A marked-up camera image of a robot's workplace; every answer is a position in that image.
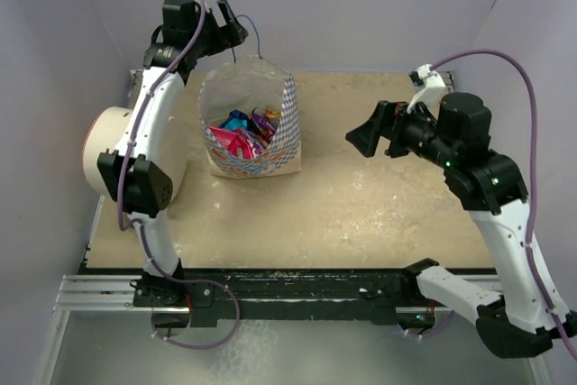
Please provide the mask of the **blue checkered paper bag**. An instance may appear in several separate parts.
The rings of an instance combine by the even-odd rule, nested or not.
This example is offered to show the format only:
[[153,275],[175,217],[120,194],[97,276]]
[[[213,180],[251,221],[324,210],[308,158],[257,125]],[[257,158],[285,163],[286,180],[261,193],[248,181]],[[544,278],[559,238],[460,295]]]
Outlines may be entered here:
[[[248,116],[255,109],[281,112],[269,147],[253,160],[236,159],[208,130],[219,127],[232,110]],[[201,132],[206,155],[217,176],[249,179],[290,174],[301,170],[301,129],[298,96],[293,75],[258,52],[209,71],[198,98]]]

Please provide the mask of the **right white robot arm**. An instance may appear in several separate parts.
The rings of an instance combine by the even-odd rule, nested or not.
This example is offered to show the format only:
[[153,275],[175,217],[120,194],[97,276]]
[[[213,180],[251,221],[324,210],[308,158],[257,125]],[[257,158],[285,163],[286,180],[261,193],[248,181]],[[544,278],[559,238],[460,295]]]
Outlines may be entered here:
[[518,165],[490,149],[491,111],[470,93],[442,97],[438,115],[422,102],[380,101],[370,118],[345,135],[363,157],[380,139],[391,158],[410,153],[441,168],[444,183],[481,233],[501,291],[482,289],[424,259],[404,269],[401,295],[411,305],[433,300],[475,326],[501,359],[534,358],[553,341],[576,335],[576,314],[550,280],[533,230],[530,204]]

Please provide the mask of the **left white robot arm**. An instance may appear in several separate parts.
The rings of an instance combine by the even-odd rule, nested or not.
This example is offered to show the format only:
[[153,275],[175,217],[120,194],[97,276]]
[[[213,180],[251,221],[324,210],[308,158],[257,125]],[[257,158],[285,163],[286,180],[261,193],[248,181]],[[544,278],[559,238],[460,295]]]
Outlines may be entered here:
[[170,239],[166,209],[174,190],[160,167],[160,147],[172,109],[198,60],[241,45],[248,36],[227,0],[217,6],[219,24],[202,0],[164,0],[162,22],[143,55],[142,83],[124,133],[96,166],[116,203],[121,231],[133,229],[145,253],[137,301],[176,306],[189,297],[188,282]]

